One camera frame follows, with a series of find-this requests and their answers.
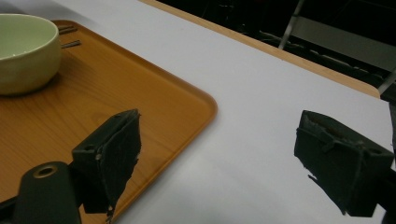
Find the orange tray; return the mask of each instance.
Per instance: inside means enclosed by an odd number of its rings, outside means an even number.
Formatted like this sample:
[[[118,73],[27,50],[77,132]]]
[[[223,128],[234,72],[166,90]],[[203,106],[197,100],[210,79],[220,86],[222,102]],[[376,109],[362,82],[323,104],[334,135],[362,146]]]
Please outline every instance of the orange tray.
[[[142,152],[116,209],[119,215],[217,113],[213,98],[73,21],[61,42],[59,73],[42,90],[0,97],[0,202],[18,194],[21,176],[48,161],[72,161],[71,150],[110,116],[137,108]],[[86,215],[82,223],[105,223]]]

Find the bowl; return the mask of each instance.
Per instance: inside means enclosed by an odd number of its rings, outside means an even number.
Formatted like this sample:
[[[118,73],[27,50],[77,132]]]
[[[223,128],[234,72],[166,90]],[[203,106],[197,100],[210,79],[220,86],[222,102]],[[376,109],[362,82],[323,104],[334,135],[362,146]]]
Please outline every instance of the bowl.
[[[18,95],[46,85],[61,63],[57,26],[22,14],[0,14],[0,94]]]

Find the black mechanical part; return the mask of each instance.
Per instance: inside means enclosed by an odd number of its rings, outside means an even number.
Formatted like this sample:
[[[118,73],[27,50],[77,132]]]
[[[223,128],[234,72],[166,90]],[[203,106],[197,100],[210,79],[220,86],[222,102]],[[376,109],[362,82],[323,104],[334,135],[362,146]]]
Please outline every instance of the black mechanical part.
[[[12,223],[81,223],[67,164],[44,163],[22,177]]]
[[[373,215],[394,160],[393,153],[370,139],[311,111],[301,116],[294,155],[341,212],[353,217]]]
[[[86,213],[114,211],[138,161],[139,113],[114,115],[73,149],[69,165]]]
[[[0,203],[0,224],[77,224],[81,204],[111,223],[140,154],[139,117],[134,109],[108,119],[73,149],[69,165],[52,161],[28,171],[19,194]]]

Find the white table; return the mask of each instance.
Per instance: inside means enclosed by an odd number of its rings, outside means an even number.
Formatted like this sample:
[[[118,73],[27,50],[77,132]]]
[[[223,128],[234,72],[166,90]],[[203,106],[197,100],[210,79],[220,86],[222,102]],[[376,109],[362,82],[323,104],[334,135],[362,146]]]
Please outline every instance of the white table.
[[[76,21],[218,102],[118,223],[380,223],[379,206],[373,218],[342,216],[293,149],[306,109],[391,150],[388,103],[137,0],[0,0],[0,12]]]

